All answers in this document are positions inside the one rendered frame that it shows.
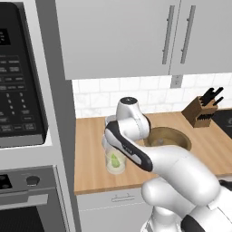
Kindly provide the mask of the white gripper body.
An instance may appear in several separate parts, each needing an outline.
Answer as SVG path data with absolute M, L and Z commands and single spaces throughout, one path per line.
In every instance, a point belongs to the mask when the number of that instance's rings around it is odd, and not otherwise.
M 111 145 L 108 143 L 108 141 L 106 140 L 105 136 L 102 136 L 101 138 L 101 145 L 103 146 L 104 150 L 106 152 L 109 152 L 111 149 Z

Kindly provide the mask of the green lemon wedge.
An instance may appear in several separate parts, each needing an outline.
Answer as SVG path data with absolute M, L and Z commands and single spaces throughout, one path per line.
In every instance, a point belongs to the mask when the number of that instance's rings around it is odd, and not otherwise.
M 111 154 L 111 165 L 114 168 L 118 168 L 120 166 L 120 162 L 119 162 L 118 158 L 114 154 Z

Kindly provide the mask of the wooden ice bowl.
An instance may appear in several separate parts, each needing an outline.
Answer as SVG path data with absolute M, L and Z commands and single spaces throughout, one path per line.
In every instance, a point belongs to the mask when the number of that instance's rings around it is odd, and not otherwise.
M 185 150 L 191 150 L 190 139 L 181 131 L 169 127 L 155 127 L 149 136 L 143 140 L 146 147 L 176 145 Z

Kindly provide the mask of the grey tall appliance cabinet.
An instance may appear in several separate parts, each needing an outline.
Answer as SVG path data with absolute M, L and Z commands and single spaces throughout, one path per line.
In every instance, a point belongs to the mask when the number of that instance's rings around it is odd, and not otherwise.
M 70 232 L 82 232 L 74 182 L 73 89 L 63 71 L 54 0 L 0 0 L 24 5 L 48 122 L 42 145 L 0 148 L 0 171 L 54 166 Z

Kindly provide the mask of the grey drawer front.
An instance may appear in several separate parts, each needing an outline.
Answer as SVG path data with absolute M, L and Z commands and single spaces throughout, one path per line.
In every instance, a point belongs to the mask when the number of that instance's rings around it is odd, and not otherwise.
M 151 210 L 152 206 L 145 203 L 141 196 L 141 188 L 129 188 L 123 190 L 114 190 L 101 193 L 92 193 L 77 196 L 78 209 L 80 211 L 95 210 L 95 209 L 106 209 L 106 208 L 118 208 L 118 207 L 145 207 L 147 210 Z M 111 198 L 115 195 L 125 196 L 130 194 L 135 196 L 132 201 L 124 202 L 111 202 Z

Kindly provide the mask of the grey base cupboard door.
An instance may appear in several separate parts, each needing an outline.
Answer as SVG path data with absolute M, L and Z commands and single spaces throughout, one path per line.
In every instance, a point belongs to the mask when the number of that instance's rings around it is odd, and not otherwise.
M 82 232 L 140 232 L 152 206 L 145 203 L 81 210 Z

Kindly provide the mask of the black oven knob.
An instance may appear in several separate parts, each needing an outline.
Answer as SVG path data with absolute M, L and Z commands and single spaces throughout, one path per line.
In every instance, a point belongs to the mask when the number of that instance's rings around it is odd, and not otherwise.
M 40 178 L 37 176 L 30 176 L 26 179 L 26 183 L 28 186 L 37 186 L 40 181 Z

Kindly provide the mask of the wooden knife block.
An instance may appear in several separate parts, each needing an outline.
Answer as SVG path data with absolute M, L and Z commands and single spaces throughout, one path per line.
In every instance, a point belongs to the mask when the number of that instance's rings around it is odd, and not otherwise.
M 193 128 L 205 128 L 211 123 L 218 109 L 218 104 L 224 99 L 215 97 L 224 90 L 219 87 L 216 91 L 209 88 L 202 96 L 197 96 L 181 113 Z

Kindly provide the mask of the wide grey cupboard door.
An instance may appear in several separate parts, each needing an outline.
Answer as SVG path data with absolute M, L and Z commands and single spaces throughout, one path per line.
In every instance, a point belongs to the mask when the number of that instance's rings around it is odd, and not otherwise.
M 180 0 L 55 0 L 65 78 L 167 75 Z M 169 7 L 175 5 L 162 64 Z

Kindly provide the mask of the black microwave oven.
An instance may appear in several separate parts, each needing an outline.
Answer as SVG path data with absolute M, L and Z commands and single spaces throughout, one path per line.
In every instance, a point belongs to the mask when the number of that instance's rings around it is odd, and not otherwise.
M 0 2 L 0 148 L 42 145 L 47 130 L 24 5 Z

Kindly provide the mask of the black and steel oven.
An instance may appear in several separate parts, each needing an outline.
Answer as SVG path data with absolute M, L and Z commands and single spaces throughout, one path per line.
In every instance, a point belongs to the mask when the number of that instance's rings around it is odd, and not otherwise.
M 0 232 L 70 232 L 54 166 L 0 171 Z

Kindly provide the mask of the black hob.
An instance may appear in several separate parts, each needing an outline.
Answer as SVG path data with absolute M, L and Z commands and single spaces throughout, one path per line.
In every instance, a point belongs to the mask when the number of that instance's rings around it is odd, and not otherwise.
M 216 111 L 212 120 L 232 139 L 232 109 Z

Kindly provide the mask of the grey wall socket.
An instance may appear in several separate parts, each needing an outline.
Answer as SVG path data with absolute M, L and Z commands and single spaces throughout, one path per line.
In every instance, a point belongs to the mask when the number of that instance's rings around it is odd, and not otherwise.
M 171 77 L 170 88 L 171 88 L 171 89 L 180 88 L 180 87 L 181 87 L 181 84 L 182 84 L 182 80 L 183 80 L 183 75 L 182 75 L 182 74 L 173 75 L 173 76 Z

